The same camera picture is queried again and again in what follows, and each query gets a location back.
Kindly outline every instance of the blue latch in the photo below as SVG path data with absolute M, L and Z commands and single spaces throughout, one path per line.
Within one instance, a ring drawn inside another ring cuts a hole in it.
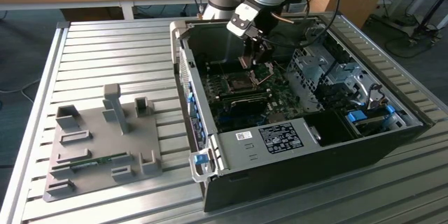
M 394 112 L 396 111 L 392 105 L 388 105 L 386 109 L 390 112 L 390 114 L 394 114 Z
M 195 156 L 195 164 L 202 165 L 208 163 L 208 155 L 207 154 L 199 154 Z
M 190 93 L 190 95 L 188 95 L 188 102 L 194 102 L 194 100 L 195 100 L 194 93 Z
M 358 110 L 358 111 L 352 111 L 351 113 L 348 113 L 348 119 L 354 123 L 356 121 L 366 120 L 367 116 L 362 110 Z

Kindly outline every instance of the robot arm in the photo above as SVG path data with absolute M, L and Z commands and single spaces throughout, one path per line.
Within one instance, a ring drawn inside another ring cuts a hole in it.
M 274 53 L 272 45 L 262 40 L 276 27 L 286 0 L 246 0 L 236 8 L 227 25 L 228 30 L 244 40 L 244 54 L 240 63 L 244 68 L 267 62 Z

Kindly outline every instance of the motherboard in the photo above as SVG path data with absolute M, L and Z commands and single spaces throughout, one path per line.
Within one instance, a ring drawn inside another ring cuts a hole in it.
M 291 91 L 287 64 L 275 61 L 251 70 L 210 65 L 202 82 L 219 132 L 287 121 L 304 113 Z

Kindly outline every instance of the gray carpet floor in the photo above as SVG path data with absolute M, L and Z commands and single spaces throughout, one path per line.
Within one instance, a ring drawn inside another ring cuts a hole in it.
M 423 15 L 435 1 L 427 0 L 418 14 Z M 411 0 L 403 2 L 402 9 L 410 2 Z M 183 5 L 139 8 L 140 14 L 136 17 L 179 17 L 182 9 Z M 448 2 L 440 7 L 432 22 L 438 24 L 447 13 Z M 188 6 L 187 14 L 196 14 L 194 5 Z M 64 21 L 64 17 L 59 10 L 10 11 L 7 18 L 0 20 L 0 90 L 18 89 L 40 78 L 56 23 L 60 21 Z M 363 30 L 382 47 L 388 40 L 402 36 L 402 32 L 379 22 L 371 23 Z M 428 50 L 426 45 L 408 48 L 404 42 L 391 46 L 394 52 L 407 55 L 427 50 L 414 59 L 395 58 L 446 103 L 448 103 L 447 42 L 447 38 L 443 37 L 442 41 Z M 36 89 L 38 84 L 26 91 L 32 98 Z M 3 166 L 15 163 L 32 104 L 20 93 L 0 93 L 0 101 L 3 104 L 0 109 L 0 166 Z M 0 202 L 3 202 L 11 172 L 11 168 L 0 168 Z

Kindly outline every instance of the metal bracket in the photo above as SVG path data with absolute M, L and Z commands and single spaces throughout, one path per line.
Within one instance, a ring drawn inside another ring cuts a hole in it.
M 170 24 L 170 37 L 171 37 L 171 56 L 174 64 L 179 63 L 178 60 L 178 50 L 176 50 L 176 40 L 184 39 L 186 32 L 188 31 L 187 23 L 184 20 L 174 21 Z

